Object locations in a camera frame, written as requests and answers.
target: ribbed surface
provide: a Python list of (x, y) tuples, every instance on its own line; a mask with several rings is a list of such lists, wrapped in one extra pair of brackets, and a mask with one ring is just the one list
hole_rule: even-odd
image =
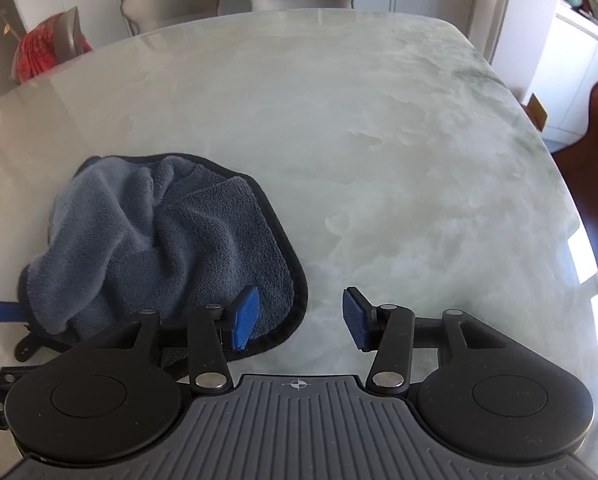
[(25, 460), (6, 480), (591, 480), (576, 459), (527, 468), (484, 465), (439, 445), (400, 400), (354, 378), (245, 376), (194, 402), (161, 444), (132, 460), (69, 470)]

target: microfiber cloth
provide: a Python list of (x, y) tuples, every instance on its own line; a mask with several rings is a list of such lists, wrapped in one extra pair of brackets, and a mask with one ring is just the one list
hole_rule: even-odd
[(305, 276), (251, 177), (192, 155), (87, 160), (55, 200), (49, 247), (22, 272), (34, 332), (72, 344), (142, 308), (189, 309), (259, 290), (252, 355), (303, 319)]

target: marble table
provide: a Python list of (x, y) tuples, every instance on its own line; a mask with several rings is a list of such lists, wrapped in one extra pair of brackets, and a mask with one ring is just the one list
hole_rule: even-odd
[[(598, 273), (570, 194), (514, 97), (451, 25), (353, 10), (250, 13), (82, 56), (0, 99), (0, 299), (44, 250), (91, 155), (187, 152), (252, 175), (305, 271), (308, 314), (244, 372), (359, 374), (357, 286), (418, 316), (462, 308), (588, 386), (598, 472)], [(0, 366), (21, 326), (0, 326)], [(435, 368), (415, 351), (413, 381)], [(17, 453), (0, 433), (0, 472)]]

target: metal bolt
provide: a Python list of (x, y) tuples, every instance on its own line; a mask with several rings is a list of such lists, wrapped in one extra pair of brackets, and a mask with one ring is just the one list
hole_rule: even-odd
[(373, 376), (373, 383), (382, 388), (399, 388), (404, 383), (404, 379), (397, 372), (379, 372)]
[(206, 372), (204, 374), (199, 374), (195, 378), (195, 384), (199, 386), (199, 388), (207, 388), (209, 390), (223, 388), (226, 386), (227, 382), (228, 379), (225, 378), (225, 375), (217, 372)]

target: red garment on chair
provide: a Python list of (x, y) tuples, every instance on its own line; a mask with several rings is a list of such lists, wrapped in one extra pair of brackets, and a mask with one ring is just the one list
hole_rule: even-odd
[[(57, 66), (55, 56), (54, 30), (55, 22), (61, 14), (55, 14), (39, 23), (20, 41), (17, 49), (17, 75), (22, 83)], [(80, 38), (84, 52), (92, 48), (83, 36)]]

